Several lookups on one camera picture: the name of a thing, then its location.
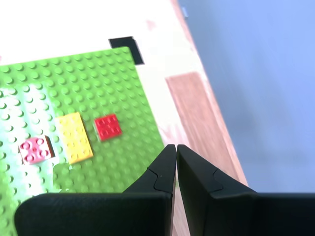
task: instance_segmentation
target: lego brick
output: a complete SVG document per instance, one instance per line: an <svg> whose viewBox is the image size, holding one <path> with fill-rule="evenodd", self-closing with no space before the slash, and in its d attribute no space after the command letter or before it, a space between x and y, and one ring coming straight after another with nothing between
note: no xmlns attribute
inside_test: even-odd
<svg viewBox="0 0 315 236"><path fill-rule="evenodd" d="M56 118L69 164L93 157L92 149L78 112Z"/></svg>
<svg viewBox="0 0 315 236"><path fill-rule="evenodd" d="M121 135L122 129L115 114L100 117L94 120L98 137L101 141Z"/></svg>
<svg viewBox="0 0 315 236"><path fill-rule="evenodd" d="M54 157L53 149L46 135L26 139L19 145L19 149L24 165L32 165Z"/></svg>
<svg viewBox="0 0 315 236"><path fill-rule="evenodd" d="M93 158L69 166L56 117L79 112ZM124 134L98 140L94 119L116 114ZM122 192L163 150L128 48L0 66L0 232L16 235L13 214L46 192ZM50 137L55 152L23 165L18 145Z"/></svg>

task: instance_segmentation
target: pink lego brick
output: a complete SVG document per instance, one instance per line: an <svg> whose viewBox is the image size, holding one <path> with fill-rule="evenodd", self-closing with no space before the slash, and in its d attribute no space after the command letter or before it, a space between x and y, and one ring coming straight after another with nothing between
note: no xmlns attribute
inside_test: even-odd
<svg viewBox="0 0 315 236"><path fill-rule="evenodd" d="M26 139L19 145L19 149L24 165L32 165L54 157L49 138L45 135Z"/></svg>

